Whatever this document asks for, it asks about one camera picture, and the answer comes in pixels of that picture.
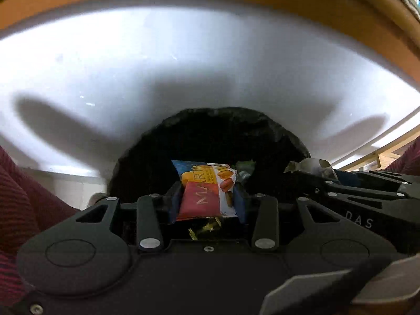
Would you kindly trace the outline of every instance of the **maroon fabric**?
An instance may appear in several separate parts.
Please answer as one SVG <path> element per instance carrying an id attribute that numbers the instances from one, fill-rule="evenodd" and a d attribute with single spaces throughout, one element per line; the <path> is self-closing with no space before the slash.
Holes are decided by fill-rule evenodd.
<path id="1" fill-rule="evenodd" d="M 393 173 L 420 176 L 420 137 L 417 137 L 404 154 L 392 162 L 385 170 Z"/>
<path id="2" fill-rule="evenodd" d="M 0 147 L 1 305 L 11 306 L 25 294 L 15 264 L 19 247 L 77 211 L 25 175 Z"/>

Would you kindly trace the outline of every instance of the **trash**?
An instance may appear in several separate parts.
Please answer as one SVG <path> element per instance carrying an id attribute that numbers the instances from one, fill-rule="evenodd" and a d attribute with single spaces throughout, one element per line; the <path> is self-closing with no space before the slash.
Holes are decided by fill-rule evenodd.
<path id="1" fill-rule="evenodd" d="M 315 176 L 326 177 L 327 179 L 338 180 L 337 174 L 327 160 L 311 157 L 301 162 L 291 161 L 284 172 L 295 172 L 297 170 Z"/>
<path id="2" fill-rule="evenodd" d="M 253 174 L 255 170 L 255 161 L 238 161 L 234 166 L 233 169 L 236 169 L 237 173 L 237 182 L 242 183 L 245 185 L 246 181 L 249 177 Z"/>
<path id="3" fill-rule="evenodd" d="M 171 160 L 256 162 L 246 181 L 249 193 L 281 197 L 284 169 L 310 157 L 302 142 L 261 112 L 245 108 L 187 109 L 145 132 L 118 161 L 109 195 L 135 202 L 150 193 L 165 194 L 177 181 Z"/>
<path id="4" fill-rule="evenodd" d="M 198 240 L 198 236 L 203 233 L 213 232 L 220 230 L 222 228 L 222 223 L 219 218 L 210 218 L 209 222 L 203 226 L 201 229 L 194 231 L 192 228 L 188 229 L 190 237 L 192 240 Z"/>
<path id="5" fill-rule="evenodd" d="M 215 163 L 177 160 L 172 160 L 172 163 L 185 187 L 178 221 L 237 216 L 232 201 L 236 170 Z"/>

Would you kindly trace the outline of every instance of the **metal screw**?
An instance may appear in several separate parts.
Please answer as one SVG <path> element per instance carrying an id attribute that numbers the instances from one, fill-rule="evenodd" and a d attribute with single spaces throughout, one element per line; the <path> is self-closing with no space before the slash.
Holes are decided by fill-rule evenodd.
<path id="1" fill-rule="evenodd" d="M 259 249 L 268 250 L 276 246 L 276 242 L 269 238 L 261 238 L 255 241 L 255 246 Z"/>
<path id="2" fill-rule="evenodd" d="M 32 305 L 29 310 L 33 315 L 43 315 L 44 309 L 38 304 Z"/>
<path id="3" fill-rule="evenodd" d="M 160 240 L 156 238 L 144 238 L 140 241 L 140 246 L 145 249 L 156 249 L 160 245 Z"/>

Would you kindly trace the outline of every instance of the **snack wrapper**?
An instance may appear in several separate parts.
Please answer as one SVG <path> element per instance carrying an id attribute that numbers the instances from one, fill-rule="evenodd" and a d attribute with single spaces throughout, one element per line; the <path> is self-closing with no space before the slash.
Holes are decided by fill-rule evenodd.
<path id="1" fill-rule="evenodd" d="M 185 190 L 177 220 L 236 217 L 233 187 L 237 171 L 229 165 L 172 160 Z"/>

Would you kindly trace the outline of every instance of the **plastic wrapper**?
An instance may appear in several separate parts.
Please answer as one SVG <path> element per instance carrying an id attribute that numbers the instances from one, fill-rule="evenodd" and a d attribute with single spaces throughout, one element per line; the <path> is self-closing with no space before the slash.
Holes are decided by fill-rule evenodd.
<path id="1" fill-rule="evenodd" d="M 237 182 L 240 182 L 242 185 L 246 184 L 246 181 L 249 177 L 253 174 L 255 170 L 255 162 L 253 160 L 250 161 L 238 161 L 232 168 L 236 169 L 237 174 Z"/>
<path id="2" fill-rule="evenodd" d="M 337 174 L 327 160 L 317 159 L 314 157 L 304 159 L 301 162 L 291 161 L 284 170 L 285 173 L 295 171 L 326 177 L 327 179 L 338 180 Z"/>
<path id="3" fill-rule="evenodd" d="M 233 187 L 237 171 L 229 165 L 172 160 L 185 190 L 177 220 L 236 217 Z"/>

